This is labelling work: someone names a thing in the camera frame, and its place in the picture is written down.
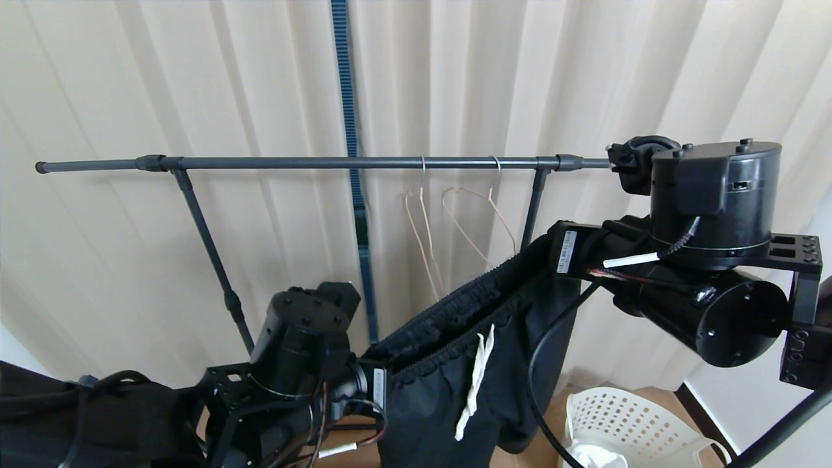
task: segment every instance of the blue vertical track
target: blue vertical track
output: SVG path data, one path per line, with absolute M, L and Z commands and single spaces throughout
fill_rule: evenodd
M 341 106 L 344 109 L 344 136 L 347 141 L 347 157 L 359 157 L 359 135 L 355 129 L 352 63 L 349 60 L 349 19 L 347 0 L 330 0 L 332 26 L 335 35 L 335 53 L 338 57 L 338 75 L 341 81 Z M 369 264 L 369 229 L 367 208 L 361 191 L 358 169 L 349 170 L 349 184 L 353 192 L 355 236 L 358 240 L 361 282 L 364 283 L 364 305 L 367 308 L 367 330 L 370 344 L 379 342 L 379 318 L 375 310 L 373 271 Z

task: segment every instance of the black pole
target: black pole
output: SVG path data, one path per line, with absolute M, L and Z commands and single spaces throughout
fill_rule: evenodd
M 222 294 L 225 298 L 225 308 L 230 312 L 231 319 L 234 320 L 234 323 L 237 325 L 237 330 L 240 331 L 240 336 L 243 338 L 243 343 L 245 344 L 245 350 L 251 354 L 252 350 L 255 349 L 255 343 L 251 339 L 249 327 L 245 324 L 245 316 L 243 315 L 243 306 L 240 303 L 240 297 L 231 289 L 228 275 L 225 274 L 225 268 L 223 268 L 222 261 L 220 260 L 220 253 L 216 250 L 216 245 L 208 230 L 205 215 L 202 214 L 200 203 L 196 200 L 191 178 L 188 177 L 188 173 L 184 169 L 173 169 L 171 172 L 176 178 L 176 183 L 179 184 L 182 193 L 185 195 L 185 201 L 188 204 L 188 210 L 191 211 L 191 216 L 194 218 L 196 230 L 200 233 L 202 243 L 205 244 L 206 251 L 208 252 L 210 263 L 214 267 L 217 279 L 220 280 Z
M 520 250 L 528 247 L 532 241 L 532 232 L 534 231 L 534 222 L 537 220 L 537 209 L 540 207 L 540 198 L 543 195 L 543 188 L 546 187 L 546 176 L 549 175 L 550 169 L 535 169 L 534 182 L 532 183 L 532 197 L 528 201 L 528 213 L 526 214 L 526 227 L 522 230 L 522 241 L 520 241 Z
M 149 155 L 137 159 L 110 161 L 38 162 L 41 174 L 75 171 L 120 171 L 139 169 L 167 172 L 174 169 L 494 169 L 493 157 L 167 157 Z M 502 169 L 578 169 L 608 168 L 609 161 L 571 154 L 541 157 L 505 157 Z

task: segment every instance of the perforated basket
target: perforated basket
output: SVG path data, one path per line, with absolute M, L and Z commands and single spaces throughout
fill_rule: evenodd
M 567 399 L 564 446 L 591 444 L 624 455 L 629 468 L 701 468 L 699 452 L 714 444 L 668 410 L 628 391 L 598 387 Z

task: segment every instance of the black pants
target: black pants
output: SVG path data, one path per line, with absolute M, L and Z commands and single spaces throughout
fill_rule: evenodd
M 496 446 L 524 450 L 537 424 L 525 389 L 537 340 L 580 292 L 580 282 L 556 279 L 552 239 L 542 236 L 500 267 L 460 287 L 373 346 L 365 357 L 392 369 L 389 428 L 379 443 L 382 466 L 485 468 Z M 495 325 L 478 408 L 464 438 L 453 435 L 471 386 L 477 333 Z M 564 321 L 537 361 L 534 395 L 552 399 L 574 319 Z

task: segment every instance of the white curtain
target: white curtain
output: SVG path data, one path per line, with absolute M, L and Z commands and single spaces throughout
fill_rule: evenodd
M 349 3 L 362 156 L 604 157 L 659 133 L 784 145 L 775 229 L 799 230 L 832 181 L 832 3 L 431 1 Z M 192 385 L 245 359 L 172 177 L 38 175 L 35 161 L 345 156 L 329 3 L 2 2 L 3 324 L 54 375 L 123 368 Z M 448 187 L 496 171 L 428 171 L 425 201 L 447 293 L 487 265 L 444 212 Z M 288 286 L 352 281 L 342 171 L 192 173 L 253 333 Z M 495 201 L 519 242 L 532 174 Z M 382 336 L 433 301 L 404 211 L 421 171 L 362 174 Z M 414 220 L 426 239 L 418 199 Z M 512 243 L 488 204 L 448 207 L 489 262 Z M 642 215 L 604 170 L 553 173 L 536 235 L 555 221 Z M 363 309 L 351 330 L 367 346 Z M 577 319 L 578 385 L 673 388 L 697 358 L 599 292 Z

